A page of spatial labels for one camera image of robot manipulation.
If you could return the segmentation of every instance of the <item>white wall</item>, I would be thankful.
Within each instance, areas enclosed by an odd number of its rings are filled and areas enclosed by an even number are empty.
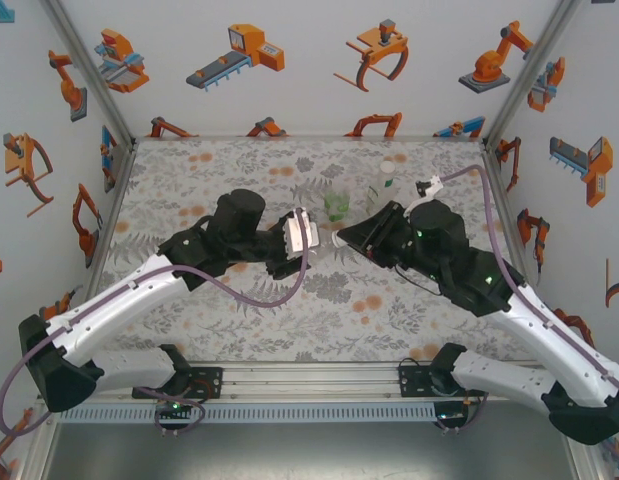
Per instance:
[[[50,49],[57,54],[66,49],[37,0],[7,3],[15,9],[16,21],[0,24],[0,385],[21,357],[18,324],[77,284],[86,285],[90,271],[85,269],[71,222],[78,183],[87,187],[105,221],[114,195],[113,190],[105,195],[103,189],[100,137],[106,121],[102,111],[89,92],[87,117],[71,123],[60,77],[47,56]],[[74,67],[67,70],[77,86],[85,86]],[[15,176],[4,172],[2,136],[7,132],[26,132],[38,140],[53,165],[53,173],[40,180],[39,187],[54,200],[30,218],[26,214],[37,199],[23,182],[5,186]],[[40,173],[42,160],[34,155],[33,162]],[[86,208],[81,219],[85,227],[96,228]],[[29,373],[23,372],[9,396],[9,424],[31,405],[35,391]]]
[[[619,294],[605,307],[606,258],[611,283],[619,282],[619,1],[585,2],[550,60],[560,56],[566,69],[557,97],[544,113],[523,105],[507,129],[506,140],[522,139],[520,180],[509,200],[514,213],[526,207],[551,224],[541,296],[551,307],[585,319],[598,349],[619,361]],[[606,197],[590,208],[579,175],[550,160],[549,139],[561,138],[586,152],[602,135],[613,147],[613,169]],[[508,163],[502,170],[505,184]],[[534,271],[531,248],[527,261]]]
[[[148,134],[151,119],[159,115],[203,135],[245,135],[267,116],[291,135],[343,135],[361,117],[398,111],[404,114],[399,135],[431,135],[457,120],[479,115],[486,116],[487,122],[493,119],[513,81],[478,95],[458,83],[458,78],[473,71],[482,53],[498,46],[500,29],[509,22],[519,20],[522,33],[537,40],[557,2],[64,3],[89,48],[100,43],[101,30],[110,28],[145,57],[149,83],[127,94],[112,92],[135,135]],[[339,72],[355,78],[360,54],[345,42],[355,41],[386,18],[395,21],[396,28],[409,38],[410,56],[400,76],[390,82],[367,73],[368,93],[334,77]],[[230,50],[227,28],[234,23],[263,29],[267,41],[285,51],[285,69],[246,69],[209,92],[188,85],[189,75]],[[93,51],[92,57],[100,63]],[[523,63],[522,52],[514,48],[503,70],[515,78]],[[384,125],[369,128],[369,133],[382,131]]]

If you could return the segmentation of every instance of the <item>floral tablecloth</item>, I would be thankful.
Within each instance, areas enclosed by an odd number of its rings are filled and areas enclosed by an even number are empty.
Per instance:
[[[356,223],[366,217],[365,192],[383,159],[396,164],[396,200],[403,205],[414,198],[416,180],[482,164],[477,143],[143,141],[100,290],[144,262],[174,232],[213,213],[218,197],[235,188],[256,191],[266,200],[261,228],[299,205],[309,210],[324,232]],[[336,225],[328,222],[322,201],[322,192],[331,185],[347,186],[351,192],[349,216]],[[466,175],[449,182],[438,198],[462,215],[473,245],[491,248],[479,177]],[[502,232],[499,243],[506,250]],[[512,338],[485,320],[372,265],[349,248],[323,247],[310,264],[301,291],[280,308],[239,304],[206,285],[152,311],[108,348],[175,343],[188,359],[201,361],[394,361],[408,355],[430,359],[451,341],[501,360],[529,358]],[[435,288],[416,272],[408,274]],[[263,301],[278,298],[294,282],[293,277],[272,280],[260,264],[236,265],[221,280]]]

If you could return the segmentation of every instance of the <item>small plastic bottle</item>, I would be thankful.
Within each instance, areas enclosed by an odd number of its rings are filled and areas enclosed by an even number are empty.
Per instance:
[[[378,176],[367,190],[367,215],[378,213],[396,196],[396,186],[393,181],[395,171],[396,165],[389,160],[384,160],[380,164]]]

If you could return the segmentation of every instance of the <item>white arm casing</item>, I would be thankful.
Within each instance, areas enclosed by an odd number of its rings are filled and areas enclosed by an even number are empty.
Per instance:
[[[551,310],[538,298],[533,289],[526,285],[520,287],[522,294],[554,325],[564,331],[591,356],[598,360],[609,375],[619,381],[619,365],[587,345],[580,337],[571,331]],[[487,321],[510,333],[532,353],[538,361],[562,385],[569,397],[581,407],[605,407],[607,397],[615,397],[618,389],[602,378],[600,373],[577,350],[560,338],[555,332],[545,327],[543,322],[514,294],[509,299],[511,309],[508,312],[499,311],[486,315]],[[473,384],[461,384],[466,388],[480,388]]]
[[[556,378],[546,370],[520,367],[492,360],[472,351],[461,353],[451,372],[466,390],[482,390],[549,414],[542,395],[549,393]]]
[[[97,381],[94,393],[138,385],[160,388],[176,373],[173,361],[159,348],[149,350],[102,350],[93,363],[105,374]]]
[[[60,327],[68,330],[53,342],[56,348],[64,347],[66,350],[63,358],[81,367],[92,360],[106,342],[115,338],[121,330],[136,321],[142,314],[171,298],[188,293],[185,281],[174,277],[172,272],[156,275],[140,285],[134,281],[145,273],[168,265],[171,265],[171,262],[164,255],[152,255],[142,266],[117,284],[78,308],[56,315],[49,320],[47,334],[52,334]],[[69,331],[69,321],[81,310],[93,305],[123,285],[131,285],[132,288],[87,315]]]

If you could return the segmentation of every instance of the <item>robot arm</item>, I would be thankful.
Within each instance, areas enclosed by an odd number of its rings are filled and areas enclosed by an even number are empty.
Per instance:
[[[598,443],[617,433],[619,388],[614,383],[619,384],[619,365],[575,335],[506,264],[526,301],[514,294],[494,253],[471,247],[462,218],[433,199],[440,189],[437,177],[417,185],[423,198],[415,207],[405,210],[389,202],[370,219],[337,232],[339,242],[334,243],[348,244],[380,267],[412,268],[428,276],[451,303],[510,333],[547,369],[514,366],[447,344],[431,365],[436,390],[477,389],[510,398],[548,414],[556,428],[582,443]],[[527,303],[551,323],[544,323]],[[603,377],[587,356],[608,373]]]
[[[258,231],[264,208],[262,197],[249,190],[223,195],[213,216],[174,234],[116,285],[48,322],[38,315],[24,320],[19,326],[23,355],[48,342],[27,367],[49,410],[64,411],[94,392],[133,386],[181,394],[189,365],[173,345],[120,352],[102,347],[146,312],[202,285],[205,279],[190,273],[192,269],[211,280],[238,262],[264,262],[276,280],[298,272],[301,230],[308,246],[316,246],[316,225],[303,210],[301,215],[289,212],[271,229]]]
[[[531,47],[533,47],[533,42],[520,32],[519,27],[520,22],[515,21],[511,22],[500,31],[502,40],[500,41],[500,45],[498,45],[496,52],[500,55],[500,57],[502,57],[501,63],[504,63],[506,60],[509,50],[511,49],[511,45],[515,45],[522,50],[525,59],[527,58]]]

